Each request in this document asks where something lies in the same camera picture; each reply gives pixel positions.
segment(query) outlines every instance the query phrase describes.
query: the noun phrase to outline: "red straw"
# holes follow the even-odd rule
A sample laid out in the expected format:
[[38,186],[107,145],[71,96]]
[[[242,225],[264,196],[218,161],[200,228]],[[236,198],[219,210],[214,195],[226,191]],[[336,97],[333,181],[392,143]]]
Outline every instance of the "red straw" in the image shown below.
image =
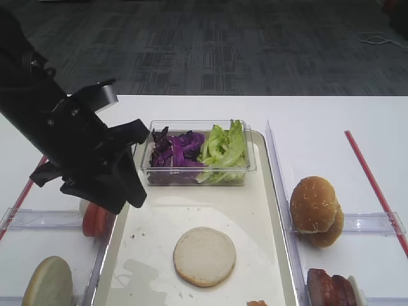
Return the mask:
[[349,140],[349,143],[351,147],[354,150],[354,153],[356,154],[358,161],[361,164],[361,167],[363,167],[363,170],[365,172],[365,175],[367,176],[368,180],[370,181],[371,187],[375,192],[375,195],[377,195],[378,200],[381,203],[382,209],[386,213],[388,213],[390,217],[390,222],[392,226],[394,227],[395,233],[397,234],[398,240],[400,241],[400,244],[402,248],[404,249],[405,255],[408,257],[408,243],[407,239],[404,234],[401,234],[401,228],[399,224],[396,222],[394,215],[392,214],[391,208],[387,203],[387,200],[385,199],[385,196],[382,194],[380,187],[377,184],[377,181],[375,180],[370,168],[368,167],[367,162],[365,161],[363,154],[361,153],[360,149],[357,146],[356,141],[354,140],[353,136],[351,135],[350,131],[344,131],[344,134],[346,134],[347,139]]
[[[41,166],[43,163],[45,163],[46,160],[47,160],[47,158],[45,156],[43,156],[40,159],[40,162],[38,163],[36,169],[39,166]],[[20,193],[20,196],[17,198],[17,201],[15,202],[15,204],[13,206],[13,210],[11,211],[10,215],[7,218],[6,229],[0,229],[0,240],[4,237],[4,234],[7,232],[8,226],[12,222],[15,214],[17,213],[17,210],[21,207],[21,204],[23,204],[23,202],[24,202],[25,198],[27,197],[28,192],[30,191],[32,186],[33,186],[33,181],[31,179],[29,179],[27,184],[24,186],[23,191]]]

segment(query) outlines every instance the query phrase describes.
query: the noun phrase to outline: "stain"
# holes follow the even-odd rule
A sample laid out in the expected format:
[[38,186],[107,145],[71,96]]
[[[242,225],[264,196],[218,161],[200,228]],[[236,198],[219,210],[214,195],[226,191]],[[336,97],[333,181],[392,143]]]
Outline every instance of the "stain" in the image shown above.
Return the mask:
[[110,289],[107,305],[115,305],[115,302],[120,300],[120,306],[135,306],[135,299],[130,298],[133,295],[137,296],[137,305],[166,305],[167,294],[154,291],[150,286],[152,281],[159,278],[159,270],[134,259],[126,260],[123,268],[127,272],[115,277],[122,287]]

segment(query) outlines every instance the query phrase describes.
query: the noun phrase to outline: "bread slice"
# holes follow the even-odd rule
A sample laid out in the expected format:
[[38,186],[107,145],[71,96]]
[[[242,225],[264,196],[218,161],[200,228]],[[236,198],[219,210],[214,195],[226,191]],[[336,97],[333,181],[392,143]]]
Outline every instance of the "bread slice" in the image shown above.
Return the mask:
[[332,226],[326,233],[308,234],[310,241],[316,247],[329,247],[335,243],[338,237],[342,234],[344,225],[344,214],[340,207],[337,208],[337,214]]
[[247,306],[268,306],[264,301],[251,301],[247,302]]
[[177,242],[173,261],[177,273],[190,284],[212,287],[222,282],[235,265],[231,239],[212,228],[190,229]]
[[34,271],[22,306],[71,306],[72,296],[72,275],[67,262],[51,256]]
[[290,204],[293,224],[302,234],[327,232],[339,206],[333,186],[322,177],[301,179]]

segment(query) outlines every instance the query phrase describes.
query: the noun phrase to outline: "bottom bun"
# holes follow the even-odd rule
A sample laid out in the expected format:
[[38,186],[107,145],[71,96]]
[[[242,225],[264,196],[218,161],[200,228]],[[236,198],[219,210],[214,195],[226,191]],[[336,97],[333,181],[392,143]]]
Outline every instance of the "bottom bun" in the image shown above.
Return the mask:
[[70,306],[72,294],[72,275],[67,262],[51,256],[34,271],[22,306]]
[[233,270],[235,247],[231,239],[212,228],[193,228],[182,235],[173,253],[177,273],[198,287],[222,282]]
[[268,306],[264,301],[251,301],[247,302],[247,306]]
[[310,241],[316,247],[329,247],[338,239],[343,230],[344,214],[340,207],[337,208],[335,220],[329,230],[325,233],[308,234]]

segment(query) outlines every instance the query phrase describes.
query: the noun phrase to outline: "tomato slice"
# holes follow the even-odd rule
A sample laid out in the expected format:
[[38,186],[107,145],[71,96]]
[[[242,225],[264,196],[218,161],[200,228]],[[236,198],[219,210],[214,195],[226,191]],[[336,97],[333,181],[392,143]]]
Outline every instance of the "tomato slice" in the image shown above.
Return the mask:
[[108,211],[102,207],[98,207],[95,220],[95,237],[102,237],[108,229]]
[[95,236],[95,222],[97,212],[98,206],[93,203],[89,203],[84,218],[82,219],[82,233],[84,233],[86,237]]

